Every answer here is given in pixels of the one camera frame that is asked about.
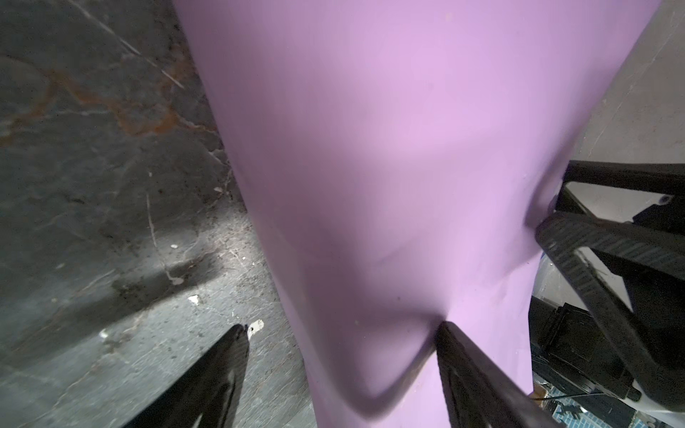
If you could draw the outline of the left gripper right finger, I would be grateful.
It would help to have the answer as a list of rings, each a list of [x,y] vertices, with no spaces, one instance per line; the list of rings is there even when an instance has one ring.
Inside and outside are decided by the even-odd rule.
[[[435,349],[452,427],[561,426],[534,404],[455,324],[449,321],[440,324]]]

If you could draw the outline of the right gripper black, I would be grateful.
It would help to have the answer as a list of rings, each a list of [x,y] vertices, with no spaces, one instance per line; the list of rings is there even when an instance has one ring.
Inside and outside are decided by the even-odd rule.
[[[583,309],[535,301],[531,341],[582,385],[684,410],[684,213],[655,204],[629,222],[557,212],[535,239]]]

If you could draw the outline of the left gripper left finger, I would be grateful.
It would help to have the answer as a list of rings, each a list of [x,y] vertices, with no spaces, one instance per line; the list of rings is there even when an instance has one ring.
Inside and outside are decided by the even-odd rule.
[[[127,427],[231,427],[249,358],[247,327],[234,325]]]

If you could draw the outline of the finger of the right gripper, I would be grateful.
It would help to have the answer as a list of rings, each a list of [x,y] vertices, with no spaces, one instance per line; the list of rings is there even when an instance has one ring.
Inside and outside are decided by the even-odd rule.
[[[568,183],[601,185],[633,191],[672,196],[665,205],[676,214],[684,213],[684,165],[587,162],[571,160],[555,201],[555,210],[591,214],[567,189]]]

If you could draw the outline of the pink wrapping paper sheet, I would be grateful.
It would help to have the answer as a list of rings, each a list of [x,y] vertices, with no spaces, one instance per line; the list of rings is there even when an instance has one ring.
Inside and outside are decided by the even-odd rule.
[[[455,323],[523,392],[536,226],[656,1],[178,1],[321,427],[445,427]]]

